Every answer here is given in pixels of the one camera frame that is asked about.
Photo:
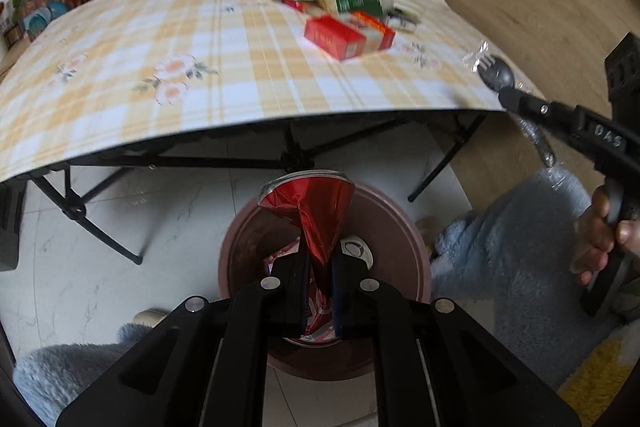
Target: wooden wall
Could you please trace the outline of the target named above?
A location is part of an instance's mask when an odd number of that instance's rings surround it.
[[[521,67],[549,100],[610,115],[604,58],[628,31],[640,35],[640,0],[447,0]],[[564,164],[592,190],[601,176],[558,145]],[[492,117],[453,163],[475,208],[541,164],[505,115]]]

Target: green package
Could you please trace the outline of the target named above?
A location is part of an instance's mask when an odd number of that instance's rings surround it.
[[[321,4],[329,13],[364,12],[372,17],[383,15],[379,0],[321,0]]]

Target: finger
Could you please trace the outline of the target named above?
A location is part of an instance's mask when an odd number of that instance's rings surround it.
[[[578,284],[581,286],[587,286],[591,282],[591,279],[593,279],[591,272],[582,272],[578,275]]]
[[[609,256],[605,252],[591,247],[585,254],[575,260],[572,271],[578,274],[583,271],[598,272],[604,270],[608,262]]]
[[[616,227],[616,240],[628,251],[640,255],[640,222],[620,221]]]
[[[615,236],[611,227],[601,217],[593,216],[586,224],[586,237],[592,246],[610,252],[615,244]]]
[[[607,217],[611,205],[609,204],[609,197],[604,187],[598,187],[594,190],[591,197],[591,207],[594,212],[600,217]]]

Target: brown trash bin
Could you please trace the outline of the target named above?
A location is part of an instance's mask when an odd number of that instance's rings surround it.
[[[361,237],[372,251],[372,277],[392,284],[407,298],[429,301],[429,256],[413,221],[382,192],[357,182],[342,237],[352,234]],[[222,244],[218,265],[222,298],[262,279],[263,260],[299,235],[296,227],[258,208],[255,200],[247,203],[229,226]],[[302,347],[271,339],[268,362],[296,377],[346,380],[373,370],[373,346],[369,340],[352,340]]]

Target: red cigarette pack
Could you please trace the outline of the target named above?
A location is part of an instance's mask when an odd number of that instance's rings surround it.
[[[395,31],[363,12],[315,17],[305,27],[305,37],[338,60],[386,50],[395,36]]]

